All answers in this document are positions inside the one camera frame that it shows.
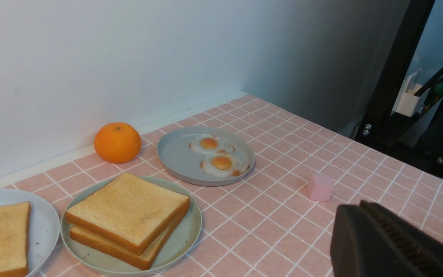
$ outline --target white container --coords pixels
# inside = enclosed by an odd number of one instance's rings
[[[423,93],[421,96],[415,96],[415,92],[417,92],[421,87],[422,85],[415,84],[413,86],[414,89],[404,92],[401,96],[401,100],[399,100],[396,112],[409,117],[413,116],[416,112],[421,112],[425,98],[427,98],[430,91],[430,89],[427,89],[427,91],[425,91],[425,93]]]
[[[398,93],[398,98],[394,103],[392,113],[398,112],[405,116],[411,117],[416,112],[422,111],[423,103],[425,102],[425,98],[427,97],[429,90],[425,91],[425,93],[419,97],[415,96],[415,92],[422,87],[422,85],[416,83],[419,73],[420,71],[411,74],[403,82]]]

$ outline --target bread slice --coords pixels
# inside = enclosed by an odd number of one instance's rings
[[[169,227],[166,228],[165,231],[163,231],[163,233],[161,233],[141,255],[134,254],[117,243],[111,242],[110,240],[102,238],[100,235],[82,228],[73,227],[69,231],[69,236],[76,242],[84,244],[104,254],[113,256],[114,258],[118,258],[119,260],[141,270],[149,270],[163,246],[170,238],[170,235],[175,231],[185,216],[186,214],[182,214],[170,223]]]
[[[189,196],[125,172],[69,208],[65,217],[141,255],[177,216],[187,213],[189,203]]]
[[[30,202],[0,206],[0,277],[28,274]]]

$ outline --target table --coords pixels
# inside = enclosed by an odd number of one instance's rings
[[[156,152],[158,140],[196,125],[221,128],[248,142],[256,162],[243,180],[200,187],[165,171]],[[82,190],[124,171],[180,184],[199,203],[203,230],[195,248],[158,275],[162,277],[333,276],[329,246],[334,212],[339,204],[361,199],[384,205],[443,243],[443,180],[251,95],[142,138],[139,156],[128,163],[114,165],[92,154],[7,187],[42,196],[62,216]],[[336,181],[329,202],[306,198],[304,185],[313,172]],[[59,240],[39,275],[97,274]]]

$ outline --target plate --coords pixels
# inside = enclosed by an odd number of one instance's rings
[[[181,188],[177,184],[173,184],[171,182],[155,177],[140,176],[140,178],[166,189],[190,196],[190,193],[188,191]],[[88,195],[91,195],[95,191],[98,191],[106,184],[109,184],[112,180],[113,179],[102,181],[89,187],[80,195],[78,195],[74,200],[72,200],[67,209],[81,202],[86,197],[88,197]],[[155,259],[152,268],[149,270],[140,270],[119,259],[116,259],[107,254],[103,254],[98,250],[92,249],[72,240],[71,238],[69,238],[69,230],[73,227],[73,225],[67,222],[64,216],[61,220],[61,237],[63,238],[63,242],[66,248],[79,261],[81,261],[83,265],[94,272],[105,276],[144,277],[156,274],[162,270],[166,270],[167,268],[174,265],[177,261],[179,261],[181,257],[184,256],[197,241],[199,234],[201,233],[201,226],[201,209],[196,203],[196,200],[191,196],[189,211],[187,215],[172,233],[167,243]]]
[[[199,135],[216,135],[228,140],[235,146],[233,156],[246,161],[249,168],[237,177],[220,178],[205,173],[199,164],[204,155],[194,153],[190,142]],[[254,152],[241,138],[231,133],[203,126],[179,128],[165,134],[158,142],[157,152],[165,169],[178,179],[200,186],[223,186],[235,183],[242,179],[254,165]]]
[[[56,209],[42,197],[16,189],[0,189],[0,206],[30,201],[28,232],[28,272],[34,276],[49,258],[59,238],[59,216]]]

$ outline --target pink cube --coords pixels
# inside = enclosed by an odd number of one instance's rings
[[[329,201],[333,194],[334,182],[327,174],[313,173],[306,187],[310,200]]]

